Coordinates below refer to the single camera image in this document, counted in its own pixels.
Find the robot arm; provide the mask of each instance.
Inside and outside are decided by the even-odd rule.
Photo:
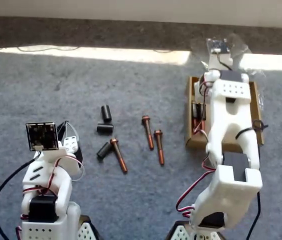
[[[205,150],[216,169],[190,213],[195,232],[205,236],[239,223],[263,185],[257,136],[247,130],[252,129],[249,77],[229,67],[230,51],[223,44],[211,48],[209,72],[194,86],[195,101],[202,103],[205,98],[210,104],[211,129]],[[226,134],[237,140],[243,153],[223,153]]]
[[[29,123],[27,133],[30,149],[42,152],[22,181],[22,239],[77,240],[81,209],[70,202],[70,176],[84,173],[77,137],[66,137],[62,144],[54,123]]]

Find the electronic component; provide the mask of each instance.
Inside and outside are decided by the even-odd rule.
[[[101,113],[102,113],[102,118],[105,123],[109,123],[112,121],[112,116],[110,112],[110,107],[109,105],[103,105],[101,107]]]
[[[230,49],[227,44],[227,40],[217,40],[209,38],[206,41],[207,48],[209,49],[211,54],[228,54],[230,53]]]
[[[59,149],[57,127],[54,122],[27,123],[25,126],[30,151]]]
[[[99,160],[103,160],[111,151],[113,150],[113,147],[110,143],[106,142],[100,150],[96,153],[97,158]]]
[[[113,133],[114,126],[109,123],[98,123],[96,127],[96,131],[99,134],[111,134]]]

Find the black wire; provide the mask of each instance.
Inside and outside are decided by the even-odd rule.
[[[229,67],[229,66],[226,65],[225,63],[221,62],[221,60],[220,60],[220,54],[217,54],[216,58],[217,58],[217,60],[219,61],[219,63],[220,63],[221,65],[225,66],[227,69],[229,69],[230,71],[232,71],[232,68],[231,68],[231,67]]]
[[[267,125],[267,124],[265,125],[262,120],[255,119],[255,120],[252,121],[252,126],[251,127],[247,127],[245,129],[242,129],[241,131],[239,131],[237,133],[237,135],[235,136],[235,139],[237,140],[240,137],[241,134],[243,134],[243,133],[245,133],[247,131],[254,130],[254,131],[262,132],[267,127],[269,127],[269,125]]]
[[[2,189],[7,185],[7,183],[15,176],[17,175],[21,170],[25,169],[27,166],[29,166],[31,163],[33,163],[35,160],[37,160],[41,155],[41,151],[39,152],[39,154],[33,158],[32,160],[26,162],[25,164],[23,164],[22,166],[20,166],[17,170],[15,170],[10,176],[7,177],[6,180],[4,180],[4,182],[1,184],[0,186],[0,192],[2,191]],[[7,237],[7,235],[3,232],[1,226],[0,226],[0,235],[2,236],[2,238],[4,240],[9,240],[9,238]]]
[[[257,221],[259,220],[259,217],[260,217],[260,213],[261,213],[261,199],[260,199],[260,192],[258,192],[256,194],[256,197],[257,197],[257,214],[255,216],[255,219],[251,225],[251,228],[246,236],[246,240],[249,240],[250,239],[250,236],[252,234],[252,231],[253,229],[255,228],[256,224],[257,224]]]
[[[39,49],[39,50],[23,50],[21,49],[19,46],[16,47],[20,52],[24,52],[24,53],[35,53],[35,52],[43,52],[43,51],[47,51],[47,50],[59,50],[59,51],[74,51],[79,49],[80,47],[77,46],[75,48],[71,48],[71,49],[62,49],[62,48],[57,48],[57,47],[49,47],[49,48],[45,48],[45,49]]]

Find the bolt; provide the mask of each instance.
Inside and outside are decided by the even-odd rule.
[[[156,138],[156,144],[157,144],[157,153],[159,155],[159,163],[161,166],[165,164],[165,157],[163,156],[163,149],[162,149],[162,131],[155,130],[154,131],[154,137]]]
[[[119,164],[120,164],[120,167],[122,169],[122,172],[124,174],[126,174],[128,172],[128,169],[127,169],[127,166],[126,166],[126,163],[125,161],[123,160],[123,157],[121,155],[121,152],[120,152],[120,149],[119,149],[119,146],[118,146],[118,139],[116,138],[111,138],[110,140],[110,143],[112,144],[113,146],[113,149],[115,151],[115,155],[117,157],[117,160],[119,161]]]
[[[145,131],[147,135],[147,142],[149,143],[149,148],[152,151],[155,147],[153,146],[153,139],[152,139],[151,129],[150,129],[150,117],[148,115],[142,116],[142,124],[145,127]]]

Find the white wall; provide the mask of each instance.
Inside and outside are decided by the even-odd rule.
[[[0,16],[282,28],[282,0],[0,0]]]

